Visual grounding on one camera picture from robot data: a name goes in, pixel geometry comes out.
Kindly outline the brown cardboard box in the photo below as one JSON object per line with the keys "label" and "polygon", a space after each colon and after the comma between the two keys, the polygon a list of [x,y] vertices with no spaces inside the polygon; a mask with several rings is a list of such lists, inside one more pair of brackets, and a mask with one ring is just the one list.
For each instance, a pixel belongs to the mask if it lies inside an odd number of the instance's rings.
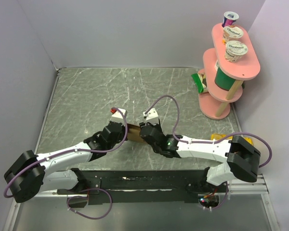
{"label": "brown cardboard box", "polygon": [[140,126],[128,124],[127,140],[146,144],[146,142],[140,136],[140,131]]}

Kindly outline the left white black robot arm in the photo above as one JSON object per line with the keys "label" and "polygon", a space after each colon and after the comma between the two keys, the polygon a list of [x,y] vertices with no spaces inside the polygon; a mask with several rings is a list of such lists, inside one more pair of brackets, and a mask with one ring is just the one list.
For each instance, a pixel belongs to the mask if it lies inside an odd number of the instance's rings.
{"label": "left white black robot arm", "polygon": [[126,123],[111,121],[102,131],[72,147],[44,154],[35,154],[32,150],[23,152],[4,173],[7,186],[3,196],[23,203],[39,192],[50,190],[52,174],[104,157],[124,143],[127,133]]}

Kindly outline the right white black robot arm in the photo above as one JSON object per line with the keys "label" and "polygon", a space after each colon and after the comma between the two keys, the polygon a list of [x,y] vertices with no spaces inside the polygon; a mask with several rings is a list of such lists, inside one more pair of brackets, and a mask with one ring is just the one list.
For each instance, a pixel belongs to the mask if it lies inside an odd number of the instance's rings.
{"label": "right white black robot arm", "polygon": [[187,136],[165,135],[159,124],[140,123],[140,137],[153,151],[166,158],[202,158],[220,164],[209,167],[201,179],[201,187],[213,191],[226,181],[241,180],[255,183],[258,177],[260,152],[243,137],[234,135],[230,140],[200,140]]}

